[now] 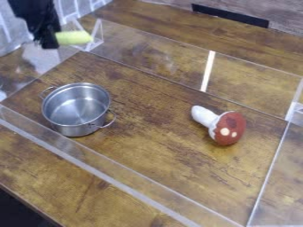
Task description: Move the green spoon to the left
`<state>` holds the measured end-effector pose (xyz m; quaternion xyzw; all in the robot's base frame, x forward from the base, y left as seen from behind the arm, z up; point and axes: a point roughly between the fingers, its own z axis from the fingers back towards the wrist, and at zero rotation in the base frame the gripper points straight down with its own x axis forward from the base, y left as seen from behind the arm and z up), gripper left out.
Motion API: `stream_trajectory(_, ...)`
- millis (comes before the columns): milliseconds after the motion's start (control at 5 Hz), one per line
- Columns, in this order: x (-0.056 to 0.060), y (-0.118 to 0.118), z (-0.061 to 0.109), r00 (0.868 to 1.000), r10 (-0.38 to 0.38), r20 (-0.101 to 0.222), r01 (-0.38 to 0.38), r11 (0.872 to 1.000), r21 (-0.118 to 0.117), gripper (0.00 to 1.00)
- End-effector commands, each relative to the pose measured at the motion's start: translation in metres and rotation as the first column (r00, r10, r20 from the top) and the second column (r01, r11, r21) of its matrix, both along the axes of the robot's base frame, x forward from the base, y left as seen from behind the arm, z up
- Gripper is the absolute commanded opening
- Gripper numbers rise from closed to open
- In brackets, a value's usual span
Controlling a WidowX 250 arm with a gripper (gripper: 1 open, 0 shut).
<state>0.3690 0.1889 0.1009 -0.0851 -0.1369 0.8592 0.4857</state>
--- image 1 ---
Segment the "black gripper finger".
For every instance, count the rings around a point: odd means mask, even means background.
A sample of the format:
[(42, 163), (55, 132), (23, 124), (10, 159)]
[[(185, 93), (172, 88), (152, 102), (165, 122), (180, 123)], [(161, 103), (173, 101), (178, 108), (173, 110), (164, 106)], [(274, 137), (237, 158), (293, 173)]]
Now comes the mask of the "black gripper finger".
[(55, 49), (58, 47), (55, 32), (51, 27), (42, 31), (38, 43), (42, 49)]
[(59, 21), (58, 21), (57, 17), (51, 18), (51, 27), (53, 27), (54, 32), (61, 31)]

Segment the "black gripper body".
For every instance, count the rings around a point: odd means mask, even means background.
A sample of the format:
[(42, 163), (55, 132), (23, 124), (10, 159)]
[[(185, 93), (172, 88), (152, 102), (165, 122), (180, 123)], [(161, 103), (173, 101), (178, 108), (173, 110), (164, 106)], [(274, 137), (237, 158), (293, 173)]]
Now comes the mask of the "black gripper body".
[(51, 18), (57, 17), (53, 0), (6, 0), (13, 14), (26, 23), (27, 31), (39, 40), (42, 31), (51, 27)]

